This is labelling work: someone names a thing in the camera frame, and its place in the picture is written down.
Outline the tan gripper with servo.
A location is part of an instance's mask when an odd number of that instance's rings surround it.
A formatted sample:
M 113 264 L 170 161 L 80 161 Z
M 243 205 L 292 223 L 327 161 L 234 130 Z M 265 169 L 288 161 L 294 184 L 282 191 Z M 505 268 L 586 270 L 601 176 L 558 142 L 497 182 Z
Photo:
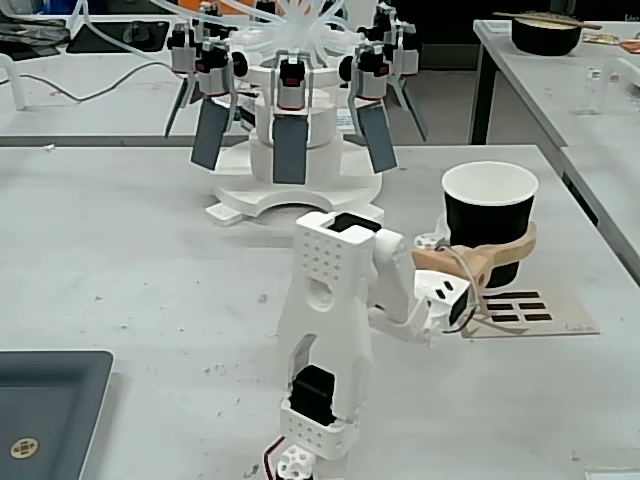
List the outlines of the tan gripper with servo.
M 417 235 L 411 251 L 416 269 L 447 273 L 484 288 L 493 267 L 519 263 L 532 253 L 537 242 L 537 226 L 530 221 L 526 232 L 516 240 L 476 248 L 449 246 L 450 235 L 445 215 L 439 216 L 432 232 Z

